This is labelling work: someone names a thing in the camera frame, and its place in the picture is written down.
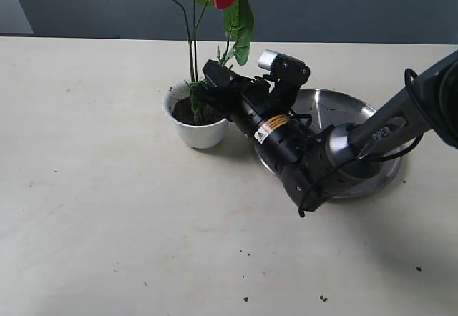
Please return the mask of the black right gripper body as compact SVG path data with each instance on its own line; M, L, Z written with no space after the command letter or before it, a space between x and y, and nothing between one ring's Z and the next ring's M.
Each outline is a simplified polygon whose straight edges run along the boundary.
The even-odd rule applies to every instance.
M230 82L234 99L230 120L248 136L269 164L295 164L315 146L313 133L301 121L307 114L294 114L301 84L277 79L274 85L259 76L235 75Z

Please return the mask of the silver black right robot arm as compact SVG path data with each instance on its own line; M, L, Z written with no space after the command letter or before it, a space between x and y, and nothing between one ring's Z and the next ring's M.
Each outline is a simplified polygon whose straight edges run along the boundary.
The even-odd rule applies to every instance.
M404 88L365 122L315 132L309 113L293 110L311 70L292 56L267 50L265 75L241 76L207 61L200 100L233 122L279 178L300 216L375 177L384 162L409 153L428 131L457 145L457 54L421 74L404 72Z

